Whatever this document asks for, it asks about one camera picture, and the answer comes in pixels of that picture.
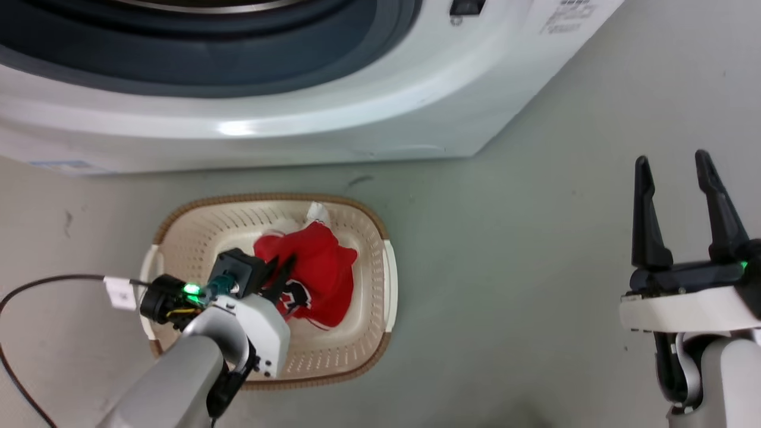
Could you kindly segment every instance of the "gray floor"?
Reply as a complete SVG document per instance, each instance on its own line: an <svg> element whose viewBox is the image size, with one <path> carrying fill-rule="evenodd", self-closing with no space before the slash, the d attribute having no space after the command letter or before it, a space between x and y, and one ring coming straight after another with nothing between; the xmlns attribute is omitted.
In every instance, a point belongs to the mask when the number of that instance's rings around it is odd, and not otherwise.
<svg viewBox="0 0 761 428"><path fill-rule="evenodd" d="M617 318L632 166L650 155L676 259L707 257L711 240L699 148L761 235L759 12L629 0L467 160L76 179L0 159L2 291L54 273L134 276L161 220L203 196L346 195L380 214L396 248L386 356L353 382L242 393L219 426L666 426L651 340ZM22 295L0 334L61 426L92 426L152 361L134 315L97 284ZM42 426L0 378L0 424Z"/></svg>

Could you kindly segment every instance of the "green light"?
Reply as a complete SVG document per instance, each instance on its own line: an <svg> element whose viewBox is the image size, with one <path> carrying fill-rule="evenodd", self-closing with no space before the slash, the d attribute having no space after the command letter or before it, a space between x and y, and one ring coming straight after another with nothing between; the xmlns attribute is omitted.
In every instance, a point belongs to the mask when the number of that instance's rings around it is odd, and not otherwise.
<svg viewBox="0 0 761 428"><path fill-rule="evenodd" d="M198 284L187 283L183 287L183 291L187 294L199 295L201 294L201 287Z"/></svg>

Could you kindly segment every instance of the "beige plastic basket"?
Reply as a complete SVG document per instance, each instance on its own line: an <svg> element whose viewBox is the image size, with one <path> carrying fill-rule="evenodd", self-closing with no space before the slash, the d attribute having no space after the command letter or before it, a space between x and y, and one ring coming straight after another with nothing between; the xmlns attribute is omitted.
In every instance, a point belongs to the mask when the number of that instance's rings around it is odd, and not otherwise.
<svg viewBox="0 0 761 428"><path fill-rule="evenodd" d="M169 273L205 283L217 254L230 248L253 253L267 230L298 230L312 201L325 204L330 228L347 248L358 252L352 304L343 322L323 331L306 320L291 319L291 344L282 374L269 379L253 373L246 389L324 385L355 378L377 363L396 319L396 261L380 219L366 206L337 196L260 193L198 200L181 206L161 225L145 255L141 280ZM169 324L141 317L156 357L179 337Z"/></svg>

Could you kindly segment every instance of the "white washing machine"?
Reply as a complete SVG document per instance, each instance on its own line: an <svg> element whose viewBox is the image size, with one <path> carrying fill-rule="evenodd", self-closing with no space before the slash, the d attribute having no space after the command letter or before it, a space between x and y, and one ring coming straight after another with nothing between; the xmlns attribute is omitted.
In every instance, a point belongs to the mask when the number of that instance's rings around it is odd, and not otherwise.
<svg viewBox="0 0 761 428"><path fill-rule="evenodd" d="M622 0L5 0L0 155L70 174L477 153Z"/></svg>

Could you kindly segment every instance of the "brown woven rim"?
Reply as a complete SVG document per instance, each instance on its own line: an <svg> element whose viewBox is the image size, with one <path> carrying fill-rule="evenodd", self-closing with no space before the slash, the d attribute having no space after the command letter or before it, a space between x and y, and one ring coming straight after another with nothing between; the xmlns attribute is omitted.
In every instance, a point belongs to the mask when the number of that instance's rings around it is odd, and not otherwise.
<svg viewBox="0 0 761 428"><path fill-rule="evenodd" d="M180 218L186 212L193 209L219 205L222 203L239 203L239 202L254 202L260 200L316 200L325 203L340 203L342 205L353 206L356 209L362 211L370 220L375 224L378 229L378 233L382 239L388 239L388 232L386 226L381 219L364 204L361 204L355 200L351 200L341 196L325 195L320 193L251 193L244 195L231 195L231 196L217 196L212 198L205 198L187 203L180 208L177 208L172 212L161 226L158 228L158 232L153 238L153 243L161 245L164 242L164 238L167 236L167 231L174 224L174 222ZM375 350L370 359L361 366L345 373L339 373L337 375L321 376L319 378L309 378L304 380L284 380L284 381L246 381L241 389L243 390L279 390L279 389L296 389L306 388L310 386L329 385L332 383L344 382L361 375L364 375L368 370L372 369L378 360L381 359L383 354L388 348L388 343L391 340L391 333L384 333L378 344L378 348ZM158 340L150 340L148 345L151 348L153 356L158 358L164 350L161 348L161 343Z"/></svg>

